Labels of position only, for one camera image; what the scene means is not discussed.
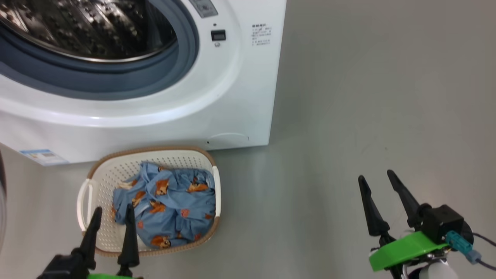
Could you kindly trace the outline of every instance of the floor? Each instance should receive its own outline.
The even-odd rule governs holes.
[[[390,278],[373,273],[357,178],[408,229],[386,176],[448,204],[496,239],[494,1],[288,0],[269,146],[212,152],[223,210],[203,246],[134,269],[145,278]],[[34,278],[81,234],[75,198],[92,163],[41,167],[2,147],[8,225],[0,278]],[[476,240],[484,259],[496,249]],[[460,278],[494,278],[459,253]],[[97,257],[98,272],[115,259]]]

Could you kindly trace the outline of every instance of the front-loading washing machine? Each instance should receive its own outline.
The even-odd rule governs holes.
[[[0,0],[0,142],[50,165],[269,141],[286,0]]]

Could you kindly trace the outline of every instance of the sticker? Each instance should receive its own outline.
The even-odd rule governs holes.
[[[267,24],[253,24],[251,26],[251,46],[270,45],[270,37],[272,37],[272,27]]]
[[[69,164],[69,162],[48,149],[21,150],[24,156],[44,166]]]

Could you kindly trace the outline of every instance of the basket handle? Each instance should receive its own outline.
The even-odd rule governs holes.
[[[220,174],[217,166],[213,166],[213,176],[215,182],[215,217],[220,217],[222,199],[220,191]]]
[[[77,222],[79,223],[79,227],[81,231],[85,232],[88,224],[86,223],[83,216],[83,201],[84,196],[86,195],[86,191],[90,190],[88,195],[88,212],[86,214],[86,220],[91,219],[91,198],[93,197],[93,185],[91,185],[91,180],[87,178],[83,185],[81,185],[81,189],[79,189],[79,194],[77,194],[77,202],[76,202],[76,214],[77,214]]]

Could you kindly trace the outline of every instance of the clothing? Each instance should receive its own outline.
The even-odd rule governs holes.
[[[114,190],[117,223],[124,224],[129,203],[134,206],[136,232],[146,245],[184,245],[200,239],[212,225],[214,179],[204,170],[168,170],[143,162],[137,175]]]

